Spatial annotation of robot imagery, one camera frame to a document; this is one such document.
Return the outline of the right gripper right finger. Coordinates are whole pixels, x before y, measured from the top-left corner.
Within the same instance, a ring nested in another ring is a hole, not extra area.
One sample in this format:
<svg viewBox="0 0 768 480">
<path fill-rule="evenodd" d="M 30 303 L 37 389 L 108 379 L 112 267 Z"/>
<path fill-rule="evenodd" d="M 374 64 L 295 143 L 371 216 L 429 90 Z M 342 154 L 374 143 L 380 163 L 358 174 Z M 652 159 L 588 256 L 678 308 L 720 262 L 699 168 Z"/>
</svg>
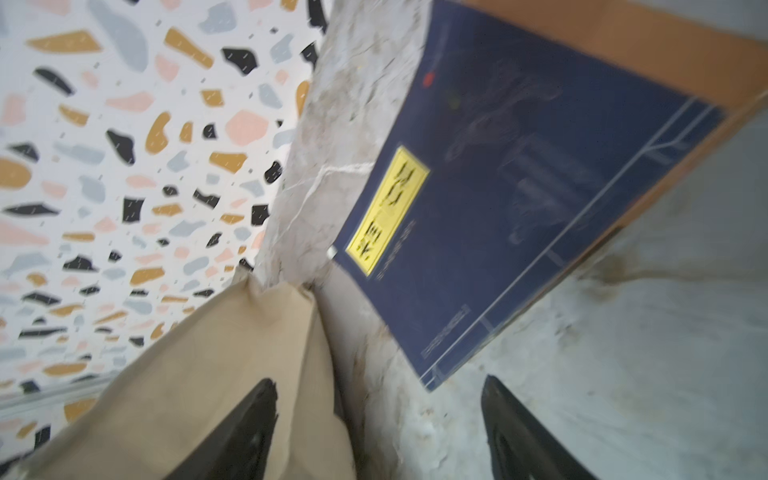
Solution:
<svg viewBox="0 0 768 480">
<path fill-rule="evenodd" d="M 595 480 L 493 375 L 485 379 L 481 409 L 496 479 Z"/>
</svg>

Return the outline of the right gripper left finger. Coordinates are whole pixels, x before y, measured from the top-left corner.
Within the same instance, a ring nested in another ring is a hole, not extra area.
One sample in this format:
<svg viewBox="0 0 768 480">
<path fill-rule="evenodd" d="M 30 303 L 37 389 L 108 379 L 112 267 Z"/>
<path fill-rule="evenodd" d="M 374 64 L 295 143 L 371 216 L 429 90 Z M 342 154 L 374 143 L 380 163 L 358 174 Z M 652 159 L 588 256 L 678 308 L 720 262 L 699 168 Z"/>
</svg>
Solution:
<svg viewBox="0 0 768 480">
<path fill-rule="evenodd" d="M 167 477 L 262 480 L 278 419 L 277 400 L 276 383 L 262 379 Z"/>
</svg>

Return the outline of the cream canvas tote bag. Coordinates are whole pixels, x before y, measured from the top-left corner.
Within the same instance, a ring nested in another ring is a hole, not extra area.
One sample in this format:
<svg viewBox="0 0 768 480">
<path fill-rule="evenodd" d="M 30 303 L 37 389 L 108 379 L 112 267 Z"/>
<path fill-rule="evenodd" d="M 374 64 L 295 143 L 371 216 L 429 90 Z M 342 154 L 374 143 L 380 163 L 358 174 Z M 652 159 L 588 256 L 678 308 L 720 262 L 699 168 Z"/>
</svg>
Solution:
<svg viewBox="0 0 768 480">
<path fill-rule="evenodd" d="M 7 477 L 169 479 L 264 378 L 276 383 L 278 419 L 263 479 L 355 478 L 313 293 L 251 277 L 161 336 Z"/>
</svg>

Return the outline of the navy book with yellow label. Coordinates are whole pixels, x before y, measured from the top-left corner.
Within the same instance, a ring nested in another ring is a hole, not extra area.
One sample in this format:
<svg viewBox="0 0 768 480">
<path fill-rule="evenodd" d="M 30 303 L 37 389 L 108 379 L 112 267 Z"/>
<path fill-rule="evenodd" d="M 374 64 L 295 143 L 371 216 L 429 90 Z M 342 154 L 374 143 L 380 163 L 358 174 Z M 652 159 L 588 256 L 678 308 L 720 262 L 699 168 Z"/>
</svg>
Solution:
<svg viewBox="0 0 768 480">
<path fill-rule="evenodd" d="M 724 120 L 450 1 L 332 248 L 437 389 Z"/>
</svg>

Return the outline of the brown-edged navy book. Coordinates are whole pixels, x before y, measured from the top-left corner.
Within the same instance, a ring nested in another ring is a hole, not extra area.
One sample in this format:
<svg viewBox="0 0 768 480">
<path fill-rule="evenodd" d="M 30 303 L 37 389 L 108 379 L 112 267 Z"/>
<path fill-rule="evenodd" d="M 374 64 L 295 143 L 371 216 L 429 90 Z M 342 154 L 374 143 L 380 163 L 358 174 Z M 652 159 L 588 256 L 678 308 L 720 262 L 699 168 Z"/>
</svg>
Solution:
<svg viewBox="0 0 768 480">
<path fill-rule="evenodd" d="M 466 7 L 688 94 L 722 122 L 553 278 L 630 226 L 767 108 L 767 44 L 631 1 L 468 1 Z"/>
</svg>

